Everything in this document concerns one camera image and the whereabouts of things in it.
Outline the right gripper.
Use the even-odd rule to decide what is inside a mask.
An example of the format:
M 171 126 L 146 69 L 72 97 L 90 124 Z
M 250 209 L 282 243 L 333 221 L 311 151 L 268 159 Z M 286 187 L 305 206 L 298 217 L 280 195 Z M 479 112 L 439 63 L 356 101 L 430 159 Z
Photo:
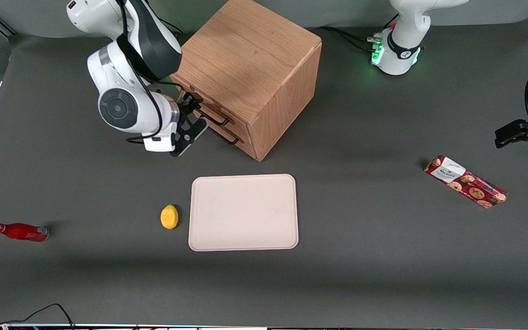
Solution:
M 194 122 L 181 115 L 195 111 L 203 115 L 203 98 L 195 92 L 181 91 L 179 105 L 169 96 L 153 95 L 159 107 L 159 125 L 151 133 L 145 134 L 144 146 L 149 152 L 169 152 L 172 157 L 180 157 L 205 130 L 208 121 L 196 118 Z

